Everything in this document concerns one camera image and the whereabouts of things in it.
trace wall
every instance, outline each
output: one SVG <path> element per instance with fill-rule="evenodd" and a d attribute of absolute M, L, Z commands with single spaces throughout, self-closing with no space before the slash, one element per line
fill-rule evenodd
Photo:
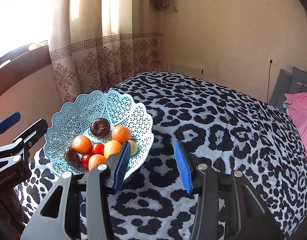
<path fill-rule="evenodd" d="M 299 0 L 175 0 L 166 11 L 163 61 L 267 100 L 280 68 L 307 71 L 307 14 Z"/>
<path fill-rule="evenodd" d="M 0 136 L 0 146 L 12 143 L 23 130 L 38 119 L 45 119 L 51 126 L 52 115 L 62 106 L 52 66 L 48 65 L 7 90 L 0 96 L 0 120 L 14 111 L 21 114 L 20 122 Z M 45 143 L 42 137 L 30 150 L 31 156 Z"/>

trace light blue plastic basket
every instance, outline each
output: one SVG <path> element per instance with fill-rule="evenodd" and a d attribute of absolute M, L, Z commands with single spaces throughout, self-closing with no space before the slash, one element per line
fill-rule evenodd
<path fill-rule="evenodd" d="M 112 140 L 111 132 L 105 138 L 96 137 L 90 132 L 90 123 L 99 117 L 108 119 L 111 131 L 117 125 L 127 126 L 132 133 L 132 140 L 138 146 L 137 154 L 129 160 L 124 179 L 144 163 L 154 141 L 153 119 L 144 104 L 135 103 L 131 95 L 121 95 L 114 90 L 105 94 L 94 91 L 89 95 L 79 95 L 74 103 L 65 103 L 61 111 L 53 115 L 52 127 L 48 128 L 45 134 L 44 145 L 44 152 L 51 161 L 52 172 L 58 176 L 65 171 L 71 171 L 75 175 L 87 172 L 82 167 L 76 169 L 70 166 L 63 157 L 63 151 L 81 134 L 93 143 L 105 144 Z"/>

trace black cable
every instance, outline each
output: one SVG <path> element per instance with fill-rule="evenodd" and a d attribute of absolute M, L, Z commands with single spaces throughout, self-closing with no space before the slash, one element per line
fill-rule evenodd
<path fill-rule="evenodd" d="M 267 103 L 268 103 L 268 97 L 269 97 L 269 82 L 270 82 L 270 69 L 271 69 L 271 63 L 272 63 L 272 60 L 270 60 L 270 66 L 269 66 L 268 89 L 267 89 Z"/>

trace small round fruit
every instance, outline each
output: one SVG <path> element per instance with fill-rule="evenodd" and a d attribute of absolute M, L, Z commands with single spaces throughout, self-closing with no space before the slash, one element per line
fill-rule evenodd
<path fill-rule="evenodd" d="M 106 118 L 97 118 L 90 124 L 90 132 L 94 136 L 105 137 L 110 132 L 110 124 Z"/>
<path fill-rule="evenodd" d="M 104 156 L 108 159 L 111 154 L 120 152 L 122 144 L 118 141 L 109 141 L 104 147 Z"/>
<path fill-rule="evenodd" d="M 88 169 L 88 165 L 89 165 L 89 159 L 90 159 L 91 155 L 89 153 L 84 154 L 81 157 L 81 166 L 85 169 L 85 170 L 89 170 Z"/>
<path fill-rule="evenodd" d="M 128 142 L 130 143 L 130 146 L 131 146 L 131 156 L 135 155 L 138 151 L 138 146 L 137 144 L 132 141 L 132 140 L 128 140 Z"/>
<path fill-rule="evenodd" d="M 84 135 L 76 136 L 72 146 L 80 154 L 86 154 L 92 150 L 92 142 Z"/>
<path fill-rule="evenodd" d="M 92 155 L 89 159 L 89 171 L 91 171 L 94 167 L 97 167 L 99 164 L 104 164 L 107 161 L 107 158 L 100 154 Z"/>
<path fill-rule="evenodd" d="M 69 165 L 75 168 L 78 168 L 80 166 L 79 156 L 73 147 L 68 146 L 65 148 L 64 158 Z"/>
<path fill-rule="evenodd" d="M 104 154 L 104 145 L 102 143 L 94 143 L 92 146 L 92 155 L 94 154 Z"/>
<path fill-rule="evenodd" d="M 132 139 L 132 133 L 127 127 L 123 125 L 117 125 L 115 128 L 113 128 L 111 131 L 111 136 L 113 140 L 116 140 L 120 143 L 124 143 L 125 141 Z"/>

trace gray pillow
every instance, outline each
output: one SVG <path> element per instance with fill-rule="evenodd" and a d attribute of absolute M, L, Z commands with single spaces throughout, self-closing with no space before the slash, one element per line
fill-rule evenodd
<path fill-rule="evenodd" d="M 276 86 L 274 87 L 272 96 L 269 101 L 269 105 L 272 105 L 272 106 L 275 106 L 281 109 L 282 105 L 278 106 L 277 101 L 278 101 L 278 98 L 281 92 L 283 96 L 285 93 L 289 93 L 291 79 L 292 79 L 292 75 L 289 72 L 285 71 L 284 69 L 280 69 L 279 76 L 276 82 Z"/>
<path fill-rule="evenodd" d="M 286 109 L 283 107 L 284 101 L 286 101 L 285 93 L 280 91 L 275 107 L 286 112 Z"/>
<path fill-rule="evenodd" d="M 293 67 L 289 93 L 296 94 L 301 92 L 307 92 L 307 72 Z"/>

